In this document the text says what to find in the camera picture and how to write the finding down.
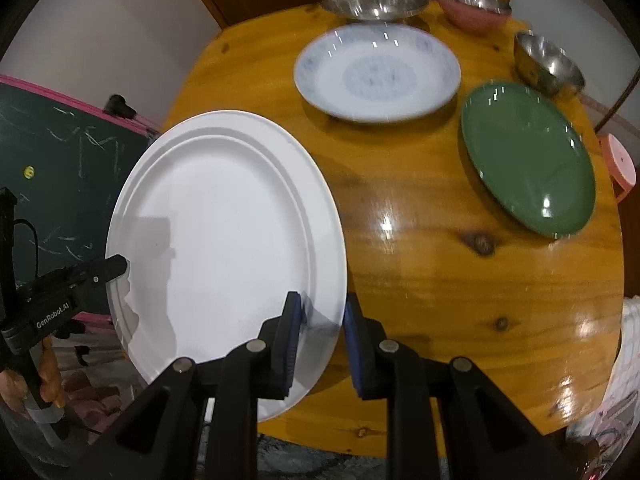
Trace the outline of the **green chalkboard pink frame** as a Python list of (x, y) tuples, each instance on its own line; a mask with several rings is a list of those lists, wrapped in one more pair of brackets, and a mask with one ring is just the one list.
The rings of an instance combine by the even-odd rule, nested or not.
[(14, 273), (24, 285), (104, 257), (112, 212), (153, 137), (64, 94), (1, 79), (1, 184), (16, 197)]

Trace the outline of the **blue floral porcelain plate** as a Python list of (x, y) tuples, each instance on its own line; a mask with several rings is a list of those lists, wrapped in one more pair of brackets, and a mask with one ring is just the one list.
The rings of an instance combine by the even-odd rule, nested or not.
[(294, 65), (304, 100), (349, 122), (388, 124), (432, 114), (458, 92), (459, 62), (446, 44), (403, 24), (353, 24), (312, 40)]

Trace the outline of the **pink plastic stool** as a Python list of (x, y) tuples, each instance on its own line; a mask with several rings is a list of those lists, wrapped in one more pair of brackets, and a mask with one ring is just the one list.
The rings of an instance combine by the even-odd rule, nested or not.
[(599, 141), (602, 156), (614, 186), (616, 203), (619, 204), (636, 185), (636, 167), (623, 143), (616, 136), (606, 134), (601, 136)]

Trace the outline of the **white patterned cloth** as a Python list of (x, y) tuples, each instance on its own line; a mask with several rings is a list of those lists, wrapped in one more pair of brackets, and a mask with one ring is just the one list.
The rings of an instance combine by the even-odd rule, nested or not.
[(567, 437), (598, 442), (600, 461), (609, 470), (639, 426), (639, 297), (623, 302), (622, 339), (602, 403), (568, 426)]

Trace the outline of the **wide stainless steel bowl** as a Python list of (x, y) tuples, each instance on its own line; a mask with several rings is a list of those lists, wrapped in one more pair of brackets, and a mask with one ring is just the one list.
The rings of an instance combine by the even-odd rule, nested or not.
[(320, 6), (346, 20), (397, 22), (420, 14), (428, 0), (322, 0)]

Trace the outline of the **pink steel-lined bowl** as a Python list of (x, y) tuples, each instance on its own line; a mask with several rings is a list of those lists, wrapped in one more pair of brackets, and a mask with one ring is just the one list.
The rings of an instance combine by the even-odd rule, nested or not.
[(502, 0), (437, 0), (445, 18), (458, 29), (486, 36), (511, 17), (509, 3)]

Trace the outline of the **small stainless steel bowl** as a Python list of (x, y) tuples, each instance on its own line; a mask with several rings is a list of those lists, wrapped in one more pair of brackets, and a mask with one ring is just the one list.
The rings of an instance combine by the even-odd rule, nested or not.
[(567, 100), (585, 88), (582, 71), (563, 49), (532, 30), (514, 36), (515, 69), (529, 87), (550, 99)]

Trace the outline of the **large white oval plate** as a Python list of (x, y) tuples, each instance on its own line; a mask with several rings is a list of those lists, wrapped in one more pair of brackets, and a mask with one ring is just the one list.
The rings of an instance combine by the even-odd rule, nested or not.
[(276, 418), (314, 388), (346, 302), (346, 249), (326, 180), (292, 134), (216, 110), (162, 134), (130, 172), (106, 251), (127, 261), (107, 286), (120, 342), (152, 382), (175, 359), (206, 362), (257, 337), (289, 292), (303, 303), (293, 385), (262, 400)]

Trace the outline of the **green round plate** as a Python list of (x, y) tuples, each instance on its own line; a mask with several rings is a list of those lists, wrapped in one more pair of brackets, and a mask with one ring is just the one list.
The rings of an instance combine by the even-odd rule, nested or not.
[(589, 222), (596, 177), (582, 137), (535, 90), (486, 82), (466, 98), (462, 139), (484, 185), (514, 219), (556, 240)]

